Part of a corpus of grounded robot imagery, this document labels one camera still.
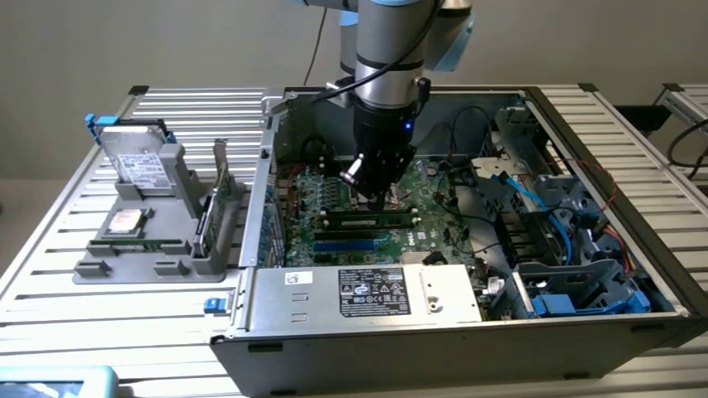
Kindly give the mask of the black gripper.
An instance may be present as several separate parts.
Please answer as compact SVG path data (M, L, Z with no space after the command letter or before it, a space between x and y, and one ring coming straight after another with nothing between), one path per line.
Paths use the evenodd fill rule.
M405 172L416 148L410 144L417 104L385 109L356 102L353 139L360 167L349 172L353 188L366 198L381 197Z

